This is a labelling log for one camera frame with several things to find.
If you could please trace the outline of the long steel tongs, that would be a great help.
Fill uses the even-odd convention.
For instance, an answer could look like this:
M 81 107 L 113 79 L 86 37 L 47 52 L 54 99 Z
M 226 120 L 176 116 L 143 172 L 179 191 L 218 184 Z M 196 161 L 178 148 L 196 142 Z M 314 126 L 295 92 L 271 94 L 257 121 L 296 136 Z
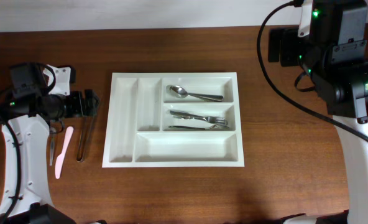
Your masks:
M 76 153 L 77 162 L 83 162 L 86 157 L 86 152 L 90 146 L 91 138 L 93 135 L 95 121 L 96 116 L 88 116 L 83 118 L 79 147 Z

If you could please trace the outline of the dark handled steel fork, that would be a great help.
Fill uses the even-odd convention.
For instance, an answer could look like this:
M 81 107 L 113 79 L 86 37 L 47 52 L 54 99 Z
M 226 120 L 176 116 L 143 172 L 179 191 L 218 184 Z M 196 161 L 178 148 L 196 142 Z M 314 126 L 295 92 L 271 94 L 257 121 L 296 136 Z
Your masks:
M 172 115 L 172 116 L 174 116 L 174 115 L 201 116 L 201 115 L 191 114 L 191 113 L 187 113 L 187 112 L 183 112 L 183 111 L 174 111 L 174 110 L 170 110 L 169 114 Z

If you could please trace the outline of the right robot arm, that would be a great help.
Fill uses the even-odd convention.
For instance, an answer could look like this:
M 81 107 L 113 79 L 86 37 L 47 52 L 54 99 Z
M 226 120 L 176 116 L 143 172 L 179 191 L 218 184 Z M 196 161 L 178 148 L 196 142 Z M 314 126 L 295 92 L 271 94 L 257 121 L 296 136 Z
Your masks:
M 349 208 L 330 215 L 291 215 L 281 223 L 368 223 L 368 59 L 365 1 L 289 1 L 301 9 L 298 27 L 269 32 L 269 62 L 299 66 L 310 90 L 326 103 L 343 149 Z

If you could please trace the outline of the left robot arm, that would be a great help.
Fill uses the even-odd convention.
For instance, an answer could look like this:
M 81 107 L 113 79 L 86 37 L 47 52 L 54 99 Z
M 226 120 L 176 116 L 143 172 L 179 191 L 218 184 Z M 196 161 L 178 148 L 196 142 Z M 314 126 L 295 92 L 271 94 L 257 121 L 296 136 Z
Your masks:
M 10 67 L 12 85 L 0 104 L 6 147 L 0 223 L 74 223 L 58 211 L 48 188 L 47 144 L 52 122 L 95 116 L 94 90 L 71 91 L 76 71 L 27 62 Z

